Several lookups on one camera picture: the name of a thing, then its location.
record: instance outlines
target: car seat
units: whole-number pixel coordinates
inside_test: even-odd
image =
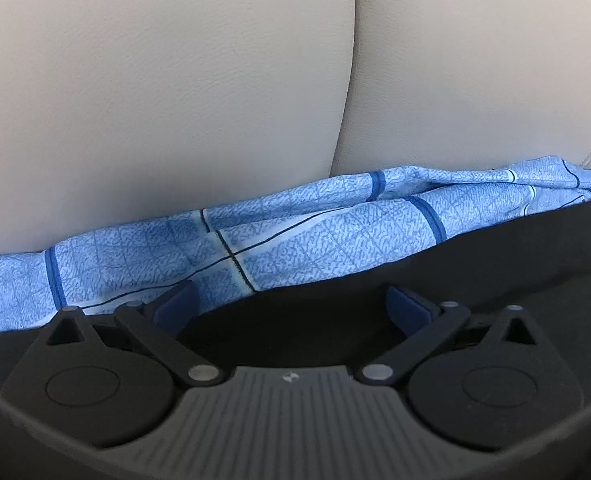
[[[338,174],[549,154],[591,169],[591,0],[0,0],[0,254]],[[588,421],[494,478],[573,469]],[[145,478],[0,399],[4,438],[0,478]]]

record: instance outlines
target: seat cushion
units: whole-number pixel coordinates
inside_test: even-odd
[[[0,253],[329,176],[354,0],[0,0]]]
[[[333,173],[591,168],[591,0],[357,0]]]

